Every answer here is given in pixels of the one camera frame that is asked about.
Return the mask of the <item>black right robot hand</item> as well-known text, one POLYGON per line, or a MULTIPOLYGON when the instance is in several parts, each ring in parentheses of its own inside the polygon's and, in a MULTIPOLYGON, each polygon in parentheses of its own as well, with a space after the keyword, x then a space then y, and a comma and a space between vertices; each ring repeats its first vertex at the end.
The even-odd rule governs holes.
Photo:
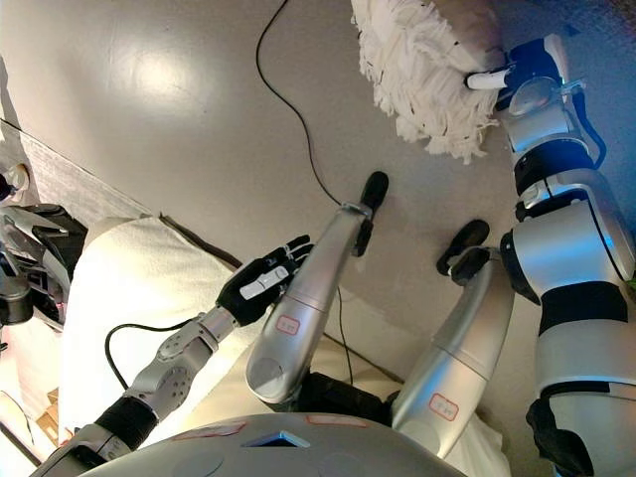
POLYGON ((496 90, 497 111, 508 108, 513 95, 528 80, 549 78, 558 85, 569 82, 567 57, 557 34, 517 46, 505 54, 505 60, 502 67, 470 74, 464 80, 471 90, 496 90))

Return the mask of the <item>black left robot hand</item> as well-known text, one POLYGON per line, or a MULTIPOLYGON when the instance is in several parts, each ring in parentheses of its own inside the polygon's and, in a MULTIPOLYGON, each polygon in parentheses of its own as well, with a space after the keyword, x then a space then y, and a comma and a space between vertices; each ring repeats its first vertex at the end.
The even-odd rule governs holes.
POLYGON ((240 327, 257 321, 279 299, 312 248, 310 236, 302 235, 242 265, 222 288, 216 306, 240 327))

